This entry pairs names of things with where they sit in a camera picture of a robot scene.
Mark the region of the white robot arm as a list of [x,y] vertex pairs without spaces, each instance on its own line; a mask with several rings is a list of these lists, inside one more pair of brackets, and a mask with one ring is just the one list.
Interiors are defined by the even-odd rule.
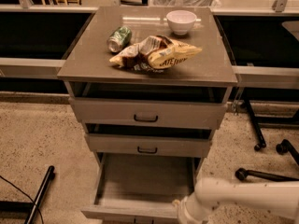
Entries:
[[235,204],[299,221],[299,182],[233,183],[201,178],[194,192],[173,201],[179,224],[202,224],[221,205]]

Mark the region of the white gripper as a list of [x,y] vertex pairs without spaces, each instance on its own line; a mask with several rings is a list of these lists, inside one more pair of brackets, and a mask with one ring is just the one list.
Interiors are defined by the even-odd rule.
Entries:
[[193,193],[172,202],[179,224],[207,224],[208,217],[219,208],[217,203],[202,203]]

